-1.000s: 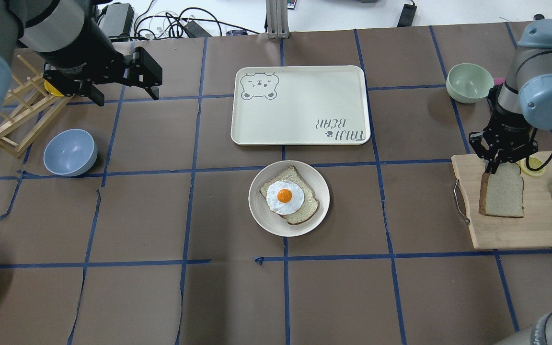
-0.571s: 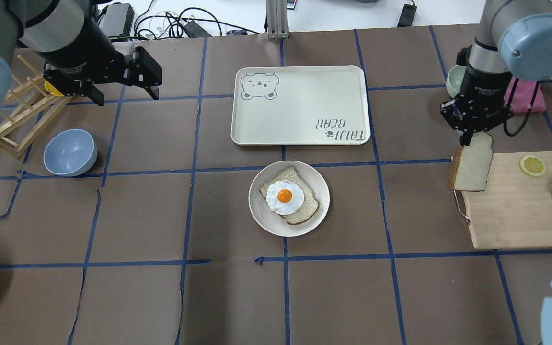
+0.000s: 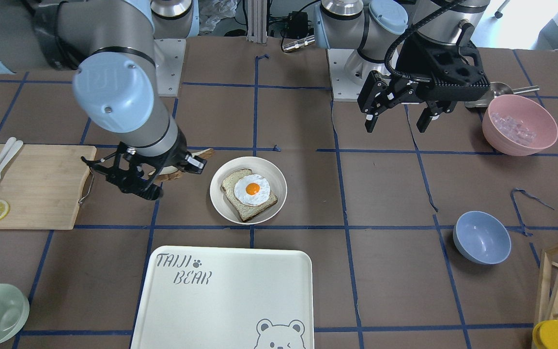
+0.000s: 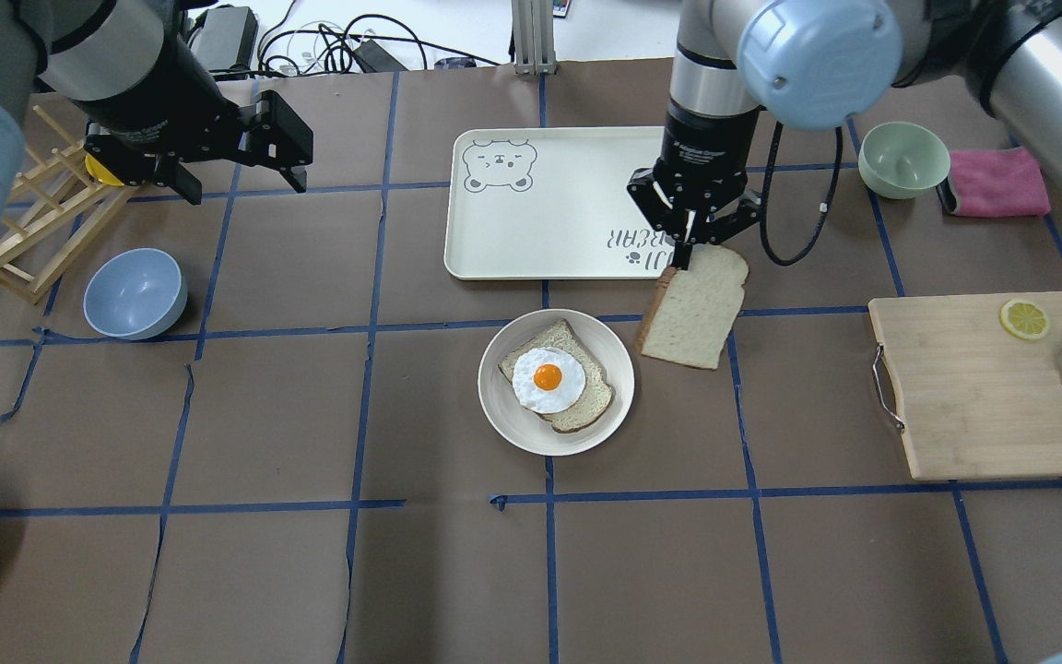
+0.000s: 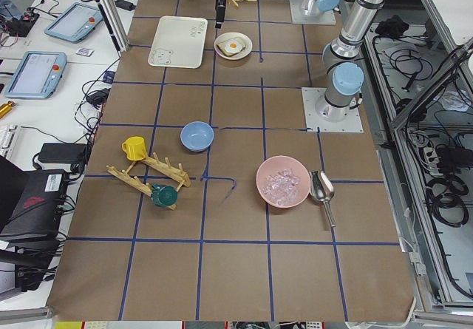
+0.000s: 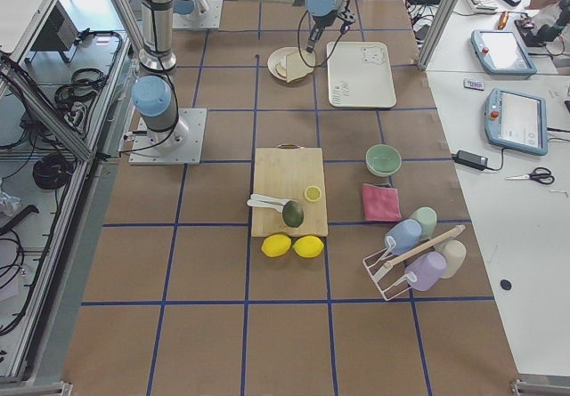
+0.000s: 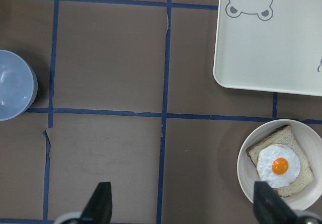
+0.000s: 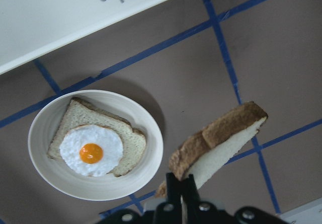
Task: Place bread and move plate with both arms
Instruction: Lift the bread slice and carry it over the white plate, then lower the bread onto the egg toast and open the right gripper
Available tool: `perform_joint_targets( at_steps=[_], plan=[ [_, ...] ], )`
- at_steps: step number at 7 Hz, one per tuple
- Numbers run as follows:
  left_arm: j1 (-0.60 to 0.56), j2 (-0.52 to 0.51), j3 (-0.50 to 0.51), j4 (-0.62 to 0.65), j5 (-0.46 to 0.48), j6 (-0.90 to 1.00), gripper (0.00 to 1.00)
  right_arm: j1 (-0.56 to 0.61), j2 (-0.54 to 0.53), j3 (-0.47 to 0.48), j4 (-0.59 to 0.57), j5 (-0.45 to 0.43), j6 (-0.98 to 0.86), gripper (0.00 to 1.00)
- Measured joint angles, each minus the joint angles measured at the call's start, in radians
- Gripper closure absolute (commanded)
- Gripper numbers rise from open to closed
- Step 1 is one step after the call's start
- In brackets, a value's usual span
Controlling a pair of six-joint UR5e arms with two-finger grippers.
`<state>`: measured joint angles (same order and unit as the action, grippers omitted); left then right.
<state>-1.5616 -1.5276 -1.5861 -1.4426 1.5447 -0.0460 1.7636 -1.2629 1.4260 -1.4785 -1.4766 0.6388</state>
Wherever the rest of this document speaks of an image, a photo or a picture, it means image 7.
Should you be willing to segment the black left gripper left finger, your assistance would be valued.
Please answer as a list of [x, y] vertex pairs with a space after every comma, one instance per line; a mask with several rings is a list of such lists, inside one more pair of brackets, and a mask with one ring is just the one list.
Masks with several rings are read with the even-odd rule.
[[106, 224], [111, 221], [111, 183], [100, 182], [80, 215], [81, 223]]

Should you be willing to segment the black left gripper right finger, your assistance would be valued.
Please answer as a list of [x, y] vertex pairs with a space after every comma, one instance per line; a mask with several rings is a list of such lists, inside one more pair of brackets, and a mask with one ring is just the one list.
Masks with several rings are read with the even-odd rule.
[[254, 183], [253, 213], [258, 223], [295, 223], [297, 215], [267, 182]]

